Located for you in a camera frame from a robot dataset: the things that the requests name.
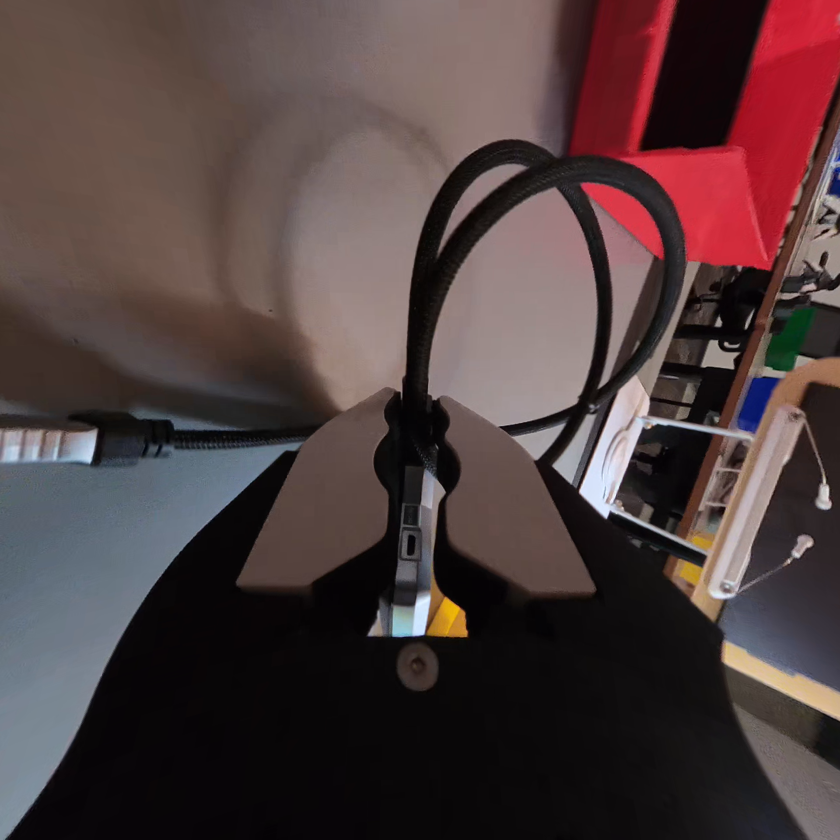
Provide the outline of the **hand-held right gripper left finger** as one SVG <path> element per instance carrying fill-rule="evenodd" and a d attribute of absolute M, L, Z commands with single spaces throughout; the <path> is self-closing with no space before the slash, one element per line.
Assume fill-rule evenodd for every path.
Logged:
<path fill-rule="evenodd" d="M 375 453 L 389 433 L 386 387 L 324 424 L 299 448 L 241 570 L 245 592 L 298 593 L 381 541 L 389 493 Z"/>

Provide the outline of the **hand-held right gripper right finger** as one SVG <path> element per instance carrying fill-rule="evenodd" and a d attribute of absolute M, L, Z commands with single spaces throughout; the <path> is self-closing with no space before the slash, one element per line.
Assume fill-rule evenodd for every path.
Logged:
<path fill-rule="evenodd" d="M 437 404 L 449 548 L 523 594 L 592 597 L 592 577 L 527 450 L 452 397 Z"/>

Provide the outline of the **grey multiport adapter hub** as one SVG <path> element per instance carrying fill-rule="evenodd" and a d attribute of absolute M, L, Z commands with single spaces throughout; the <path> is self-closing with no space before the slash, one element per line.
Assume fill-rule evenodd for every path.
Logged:
<path fill-rule="evenodd" d="M 394 582 L 380 599 L 385 637 L 419 637 L 427 630 L 432 604 L 436 479 L 423 465 L 407 465 L 398 498 Z"/>

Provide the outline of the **yellow plastic bin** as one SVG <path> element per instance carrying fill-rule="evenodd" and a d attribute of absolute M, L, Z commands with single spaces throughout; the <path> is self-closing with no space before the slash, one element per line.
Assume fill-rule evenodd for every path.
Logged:
<path fill-rule="evenodd" d="M 466 638 L 468 631 L 465 611 L 443 597 L 430 615 L 426 636 Z"/>

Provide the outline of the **red plastic bin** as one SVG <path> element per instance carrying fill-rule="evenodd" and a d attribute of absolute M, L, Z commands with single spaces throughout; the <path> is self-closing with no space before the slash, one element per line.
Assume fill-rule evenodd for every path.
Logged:
<path fill-rule="evenodd" d="M 769 269 L 838 79 L 838 1 L 601 1 L 570 153 L 654 177 L 690 261 Z"/>

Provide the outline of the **blue plastic bin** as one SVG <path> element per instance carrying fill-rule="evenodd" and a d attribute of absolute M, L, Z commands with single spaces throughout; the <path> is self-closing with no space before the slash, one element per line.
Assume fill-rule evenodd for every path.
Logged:
<path fill-rule="evenodd" d="M 781 382 L 781 378 L 774 376 L 759 376 L 751 380 L 737 417 L 739 430 L 751 434 L 759 430 L 771 396 Z"/>

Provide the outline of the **green plastic bin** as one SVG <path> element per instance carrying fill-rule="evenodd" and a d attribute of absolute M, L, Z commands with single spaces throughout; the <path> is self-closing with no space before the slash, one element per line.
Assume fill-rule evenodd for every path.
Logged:
<path fill-rule="evenodd" d="M 784 373 L 795 368 L 796 361 L 815 316 L 814 308 L 792 310 L 788 318 L 773 317 L 770 342 L 764 355 L 764 366 Z"/>

